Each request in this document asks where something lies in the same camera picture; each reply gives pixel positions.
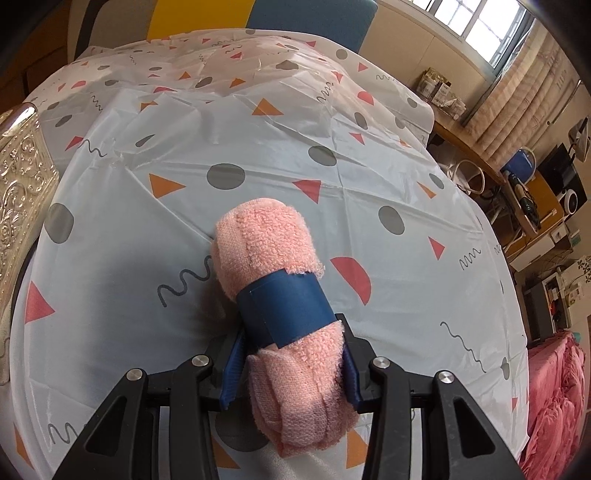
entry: rolled towel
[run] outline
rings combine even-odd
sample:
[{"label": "rolled towel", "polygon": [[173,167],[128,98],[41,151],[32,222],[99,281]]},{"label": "rolled towel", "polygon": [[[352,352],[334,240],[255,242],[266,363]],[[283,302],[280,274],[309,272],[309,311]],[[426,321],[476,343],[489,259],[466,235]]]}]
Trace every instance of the rolled towel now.
[{"label": "rolled towel", "polygon": [[[293,208],[272,199],[239,205],[216,225],[213,265],[233,301],[250,283],[278,270],[324,273],[310,232]],[[282,457],[335,445],[357,422],[342,386],[343,326],[335,321],[282,348],[248,356],[257,427]]]}]

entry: blue container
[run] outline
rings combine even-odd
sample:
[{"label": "blue container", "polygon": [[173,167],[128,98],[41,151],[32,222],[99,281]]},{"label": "blue container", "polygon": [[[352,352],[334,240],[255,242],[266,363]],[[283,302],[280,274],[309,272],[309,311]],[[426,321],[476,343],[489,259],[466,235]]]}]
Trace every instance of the blue container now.
[{"label": "blue container", "polygon": [[501,168],[515,175],[522,183],[529,182],[535,173],[535,155],[527,147],[520,148]]}]

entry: patterned tablecloth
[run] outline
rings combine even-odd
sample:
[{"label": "patterned tablecloth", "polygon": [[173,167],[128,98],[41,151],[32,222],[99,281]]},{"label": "patterned tablecloth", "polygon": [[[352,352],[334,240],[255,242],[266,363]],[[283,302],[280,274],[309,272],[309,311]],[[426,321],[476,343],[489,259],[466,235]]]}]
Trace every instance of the patterned tablecloth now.
[{"label": "patterned tablecloth", "polygon": [[[485,215],[424,148],[431,109],[402,84],[324,38],[219,30],[90,48],[29,100],[62,178],[0,397],[0,442],[27,480],[51,478],[127,369],[174,368],[227,331],[235,310],[209,245],[257,197],[302,213],[324,292],[357,335],[409,371],[455,372],[520,453],[513,283]],[[361,477],[368,416],[335,447],[284,460],[248,408],[212,418],[222,480]]]}]

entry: metal screw head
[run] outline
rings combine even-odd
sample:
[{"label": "metal screw head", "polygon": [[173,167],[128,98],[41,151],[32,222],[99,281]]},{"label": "metal screw head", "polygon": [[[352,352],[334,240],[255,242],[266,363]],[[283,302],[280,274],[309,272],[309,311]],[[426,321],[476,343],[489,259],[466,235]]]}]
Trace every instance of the metal screw head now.
[{"label": "metal screw head", "polygon": [[135,382],[136,380],[142,378],[143,374],[144,373],[139,368],[132,368],[131,370],[129,370],[129,372],[127,372],[126,377],[127,380]]},{"label": "metal screw head", "polygon": [[390,360],[384,356],[377,356],[372,360],[372,363],[378,368],[388,368],[390,366]]},{"label": "metal screw head", "polygon": [[196,367],[205,367],[209,363],[209,357],[207,355],[196,355],[191,360],[191,363]]},{"label": "metal screw head", "polygon": [[437,378],[442,383],[452,383],[456,377],[451,372],[443,371],[437,374]]}]

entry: curtain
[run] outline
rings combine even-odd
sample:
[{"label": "curtain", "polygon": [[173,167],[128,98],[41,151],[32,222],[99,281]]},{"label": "curtain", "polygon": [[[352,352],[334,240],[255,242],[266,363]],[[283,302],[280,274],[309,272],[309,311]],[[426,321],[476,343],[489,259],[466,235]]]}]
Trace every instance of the curtain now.
[{"label": "curtain", "polygon": [[466,125],[476,151],[499,170],[545,126],[578,80],[565,53],[538,21],[513,57]]}]

